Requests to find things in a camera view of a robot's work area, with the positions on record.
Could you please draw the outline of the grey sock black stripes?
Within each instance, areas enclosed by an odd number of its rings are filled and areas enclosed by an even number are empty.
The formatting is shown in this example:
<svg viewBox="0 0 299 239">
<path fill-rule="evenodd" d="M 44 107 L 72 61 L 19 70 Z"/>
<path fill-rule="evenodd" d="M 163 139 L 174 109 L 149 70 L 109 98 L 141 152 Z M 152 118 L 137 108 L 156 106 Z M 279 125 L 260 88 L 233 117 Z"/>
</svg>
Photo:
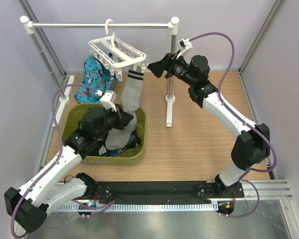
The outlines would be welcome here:
<svg viewBox="0 0 299 239">
<path fill-rule="evenodd" d="M 125 133 L 131 133 L 137 128 L 137 117 L 135 111 L 140 107 L 144 74 L 141 70 L 128 70 L 125 87 L 121 94 L 121 103 L 124 112 L 133 117 L 125 127 Z"/>
</svg>

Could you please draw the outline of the black patterned sock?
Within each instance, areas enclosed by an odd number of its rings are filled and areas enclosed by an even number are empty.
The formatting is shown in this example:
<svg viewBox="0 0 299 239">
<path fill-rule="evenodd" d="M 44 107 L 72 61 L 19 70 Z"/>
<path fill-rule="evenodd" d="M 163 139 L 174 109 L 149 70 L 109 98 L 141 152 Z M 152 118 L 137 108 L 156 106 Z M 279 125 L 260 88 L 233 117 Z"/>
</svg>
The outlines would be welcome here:
<svg viewBox="0 0 299 239">
<path fill-rule="evenodd" d="M 127 144 L 123 148 L 110 150 L 106 148 L 107 137 L 108 137 L 108 133 L 104 137 L 102 137 L 102 139 L 98 140 L 97 148 L 93 151 L 94 156 L 113 157 L 118 155 L 119 153 L 122 153 L 123 151 L 140 146 L 142 142 L 137 135 L 137 131 L 134 130 L 130 134 Z"/>
</svg>

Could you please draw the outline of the white clip sock hanger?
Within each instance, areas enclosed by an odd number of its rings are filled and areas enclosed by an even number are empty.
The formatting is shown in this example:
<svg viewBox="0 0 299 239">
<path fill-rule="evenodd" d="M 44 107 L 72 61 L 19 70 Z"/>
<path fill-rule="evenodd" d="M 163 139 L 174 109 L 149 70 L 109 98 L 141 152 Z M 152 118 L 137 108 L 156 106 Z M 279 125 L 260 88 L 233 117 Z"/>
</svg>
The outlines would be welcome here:
<svg viewBox="0 0 299 239">
<path fill-rule="evenodd" d="M 139 69 L 144 73 L 147 55 L 117 38 L 115 30 L 112 30 L 112 35 L 109 35 L 110 23 L 113 23 L 113 20 L 109 18 L 105 22 L 107 36 L 88 42 L 90 53 L 119 81 L 123 80 L 122 69 L 126 67 L 132 67 L 133 70 Z"/>
</svg>

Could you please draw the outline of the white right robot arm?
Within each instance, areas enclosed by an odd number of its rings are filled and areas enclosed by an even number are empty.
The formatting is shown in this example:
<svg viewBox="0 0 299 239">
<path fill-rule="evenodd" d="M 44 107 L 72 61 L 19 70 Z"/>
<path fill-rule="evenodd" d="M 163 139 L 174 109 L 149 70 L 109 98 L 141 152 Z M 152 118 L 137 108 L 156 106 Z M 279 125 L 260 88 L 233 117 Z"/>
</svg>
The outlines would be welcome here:
<svg viewBox="0 0 299 239">
<path fill-rule="evenodd" d="M 232 162 L 215 177 L 214 190 L 227 197 L 233 187 L 254 165 L 270 155 L 270 130 L 266 124 L 256 124 L 231 108 L 219 89 L 209 81 L 210 67 L 205 56 L 195 55 L 189 63 L 184 57 L 167 53 L 162 60 L 149 63 L 147 68 L 157 77 L 175 76 L 189 85 L 190 98 L 213 114 L 233 135 Z"/>
</svg>

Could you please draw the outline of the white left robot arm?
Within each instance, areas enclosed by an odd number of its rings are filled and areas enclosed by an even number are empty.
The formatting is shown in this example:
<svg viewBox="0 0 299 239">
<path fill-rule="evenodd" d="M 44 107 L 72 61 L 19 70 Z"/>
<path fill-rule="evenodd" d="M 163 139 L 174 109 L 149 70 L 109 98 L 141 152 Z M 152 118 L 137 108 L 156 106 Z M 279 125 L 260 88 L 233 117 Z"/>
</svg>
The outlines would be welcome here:
<svg viewBox="0 0 299 239">
<path fill-rule="evenodd" d="M 32 233 L 44 223 L 56 208 L 72 199 L 91 199 L 96 182 L 85 173 L 79 173 L 62 188 L 55 184 L 74 166 L 89 156 L 98 146 L 98 140 L 112 129 L 124 129 L 133 115 L 116 104 L 114 109 L 89 107 L 78 122 L 77 128 L 61 142 L 54 158 L 27 183 L 4 193 L 5 208 L 11 216 L 10 229 L 18 223 L 26 233 Z"/>
</svg>

